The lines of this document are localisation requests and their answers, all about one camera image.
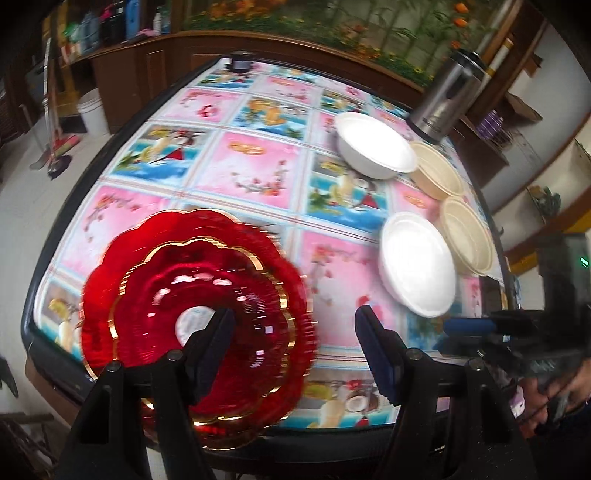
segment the black table edge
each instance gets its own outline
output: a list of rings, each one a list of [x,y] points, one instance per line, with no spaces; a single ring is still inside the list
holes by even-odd
[[[41,279],[78,207],[115,154],[156,110],[170,100],[179,89],[186,86],[195,77],[227,56],[221,55],[185,75],[168,89],[161,92],[113,135],[80,176],[79,181],[57,215],[56,221],[41,250],[24,304],[21,319],[21,337],[29,357],[40,374],[50,380],[58,389],[78,404],[82,403],[92,388],[93,382],[82,364],[78,364],[69,354],[47,339],[39,331],[37,325],[35,325],[33,321],[33,309]],[[363,85],[348,81],[336,75],[303,68],[287,62],[263,58],[256,58],[255,60],[316,73],[359,88],[410,111],[410,108],[403,103],[388,99],[384,95],[378,95]],[[468,171],[467,173],[470,180],[472,180],[470,172]],[[503,261],[503,250],[498,231],[492,221],[490,210],[486,205],[480,188],[474,182],[472,183],[488,220],[495,248],[499,254],[505,289],[508,292],[512,291],[512,281],[506,262]],[[290,471],[293,473],[304,471],[311,466],[314,467],[314,473],[318,474],[322,474],[323,472],[325,474],[337,474],[338,472],[350,474],[357,471],[367,473],[368,469],[373,469],[376,466],[389,443],[391,433],[391,425],[354,430],[318,429],[305,431],[270,427],[266,429],[263,436],[245,447],[224,452],[208,451],[206,452],[206,456],[214,468],[236,472],[271,474],[271,472],[277,472],[277,468],[280,468],[285,473],[284,469],[288,465]],[[266,465],[264,472],[261,471],[261,465]]]

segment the white bucket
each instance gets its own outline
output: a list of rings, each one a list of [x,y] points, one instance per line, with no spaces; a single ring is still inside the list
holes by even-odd
[[[103,102],[100,99],[98,88],[91,90],[80,98],[78,111],[82,115],[82,121],[84,122],[86,131],[90,135],[100,137],[109,133],[109,125],[107,125]]]

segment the thermos lid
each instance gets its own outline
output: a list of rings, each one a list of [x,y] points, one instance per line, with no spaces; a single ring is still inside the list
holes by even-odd
[[[486,64],[480,59],[476,52],[458,48],[452,53],[450,58],[463,67],[471,69],[477,77],[482,77],[484,72],[486,72]]]

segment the floor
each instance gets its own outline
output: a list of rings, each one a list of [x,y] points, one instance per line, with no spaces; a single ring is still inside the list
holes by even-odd
[[[35,132],[45,145],[47,131],[43,122],[35,125]],[[0,150],[0,355],[8,361],[19,392],[15,399],[6,387],[0,390],[0,413],[51,412],[59,417],[25,377],[22,309],[37,258],[62,204],[109,138],[83,135],[68,152],[72,156],[70,167],[55,180],[50,180],[46,168],[29,169],[41,154],[32,132]],[[148,459],[153,480],[166,479],[160,454],[148,450]],[[223,472],[215,473],[224,478]]]

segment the screw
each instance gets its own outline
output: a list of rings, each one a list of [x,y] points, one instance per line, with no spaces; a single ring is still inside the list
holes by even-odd
[[[407,350],[407,358],[409,360],[419,360],[423,357],[423,352],[418,348],[409,348]]]
[[[116,372],[120,368],[121,362],[119,362],[118,360],[113,360],[112,362],[109,362],[106,367],[107,371],[111,373]]]
[[[476,370],[477,372],[479,372],[480,370],[484,370],[485,369],[484,362],[480,358],[473,358],[473,359],[471,359],[468,362],[468,365],[470,365],[470,368],[471,369]]]
[[[168,358],[171,362],[178,362],[182,357],[183,353],[178,349],[171,350],[166,354],[166,358]]]

